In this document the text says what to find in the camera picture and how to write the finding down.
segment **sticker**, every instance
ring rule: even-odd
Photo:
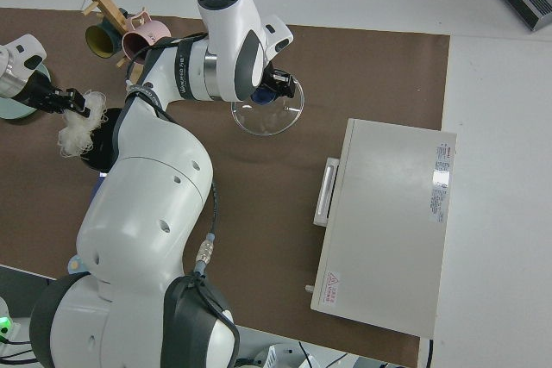
[[[430,219],[437,223],[443,223],[446,219],[445,204],[449,194],[452,156],[452,147],[449,144],[442,143],[437,147],[430,200]]]
[[[340,279],[341,274],[336,271],[329,271],[326,273],[322,304],[329,306],[336,305]]]

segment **brown paper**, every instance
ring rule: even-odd
[[[160,20],[174,36],[203,29],[197,20]],[[122,106],[120,56],[100,59],[85,43],[85,29],[95,23],[95,16],[77,11],[0,9],[0,44],[33,34],[47,50],[54,84],[100,90],[109,106]],[[418,338],[311,310],[304,287],[314,284],[323,244],[324,228],[312,224],[323,168],[327,157],[340,156],[347,119],[440,129],[449,38],[291,30],[295,40],[274,65],[297,77],[305,106],[283,134],[242,131],[229,103],[168,107],[204,144],[214,167],[220,220],[208,273],[240,325],[415,366]],[[76,253],[97,179],[79,159],[60,157],[57,133],[64,126],[59,115],[38,111],[20,121],[0,120],[0,263],[52,277],[66,273]],[[211,201],[186,245],[187,271],[210,218]]]

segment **white table surface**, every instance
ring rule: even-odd
[[[195,0],[115,1],[199,17]],[[549,366],[552,25],[531,33],[503,0],[255,2],[290,24],[453,35],[442,129],[458,134],[458,148],[432,366]]]

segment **warning label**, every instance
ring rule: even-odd
[[[339,280],[341,275],[336,271],[328,271],[323,290],[322,303],[324,305],[335,306],[337,302],[337,293],[339,291]]]

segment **white case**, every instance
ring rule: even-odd
[[[348,121],[312,309],[433,337],[455,142]]]

